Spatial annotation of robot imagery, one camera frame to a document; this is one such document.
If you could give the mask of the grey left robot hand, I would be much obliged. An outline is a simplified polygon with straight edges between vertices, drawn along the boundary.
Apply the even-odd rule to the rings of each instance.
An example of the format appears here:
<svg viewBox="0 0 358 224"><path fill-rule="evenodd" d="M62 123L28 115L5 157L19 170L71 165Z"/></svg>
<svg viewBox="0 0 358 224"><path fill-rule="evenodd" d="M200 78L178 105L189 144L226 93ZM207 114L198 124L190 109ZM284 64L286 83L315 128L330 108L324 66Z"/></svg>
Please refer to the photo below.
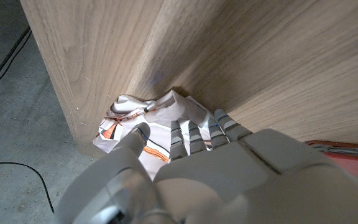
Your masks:
<svg viewBox="0 0 358 224"><path fill-rule="evenodd" d="M139 123L69 186L54 223L358 223L358 183L320 149L272 129L256 133L223 110L195 124L185 149L171 123L168 164L150 177Z"/></svg>

